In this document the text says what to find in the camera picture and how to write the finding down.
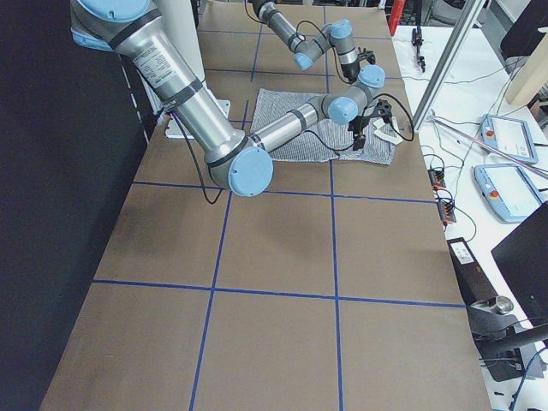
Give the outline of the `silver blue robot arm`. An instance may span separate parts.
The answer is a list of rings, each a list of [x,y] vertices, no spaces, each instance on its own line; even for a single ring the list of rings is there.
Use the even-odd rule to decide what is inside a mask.
[[[308,40],[274,2],[255,1],[253,11],[294,53],[302,70],[334,50],[348,90],[314,96],[256,133],[246,134],[233,128],[205,84],[195,13],[189,1],[181,5],[169,1],[70,4],[74,42],[129,58],[179,127],[197,140],[211,179],[243,197],[268,188],[273,175],[271,152],[325,119],[339,125],[353,123],[372,108],[373,92],[385,81],[378,65],[360,65],[365,55],[355,45],[348,20],[327,24]]]
[[[326,23],[321,28],[310,21],[318,33],[308,39],[285,17],[275,1],[252,1],[253,12],[261,24],[267,25],[294,54],[300,70],[311,68],[329,50],[333,50],[348,84],[358,80],[361,62],[376,63],[373,51],[362,50],[354,41],[353,28],[348,19]]]

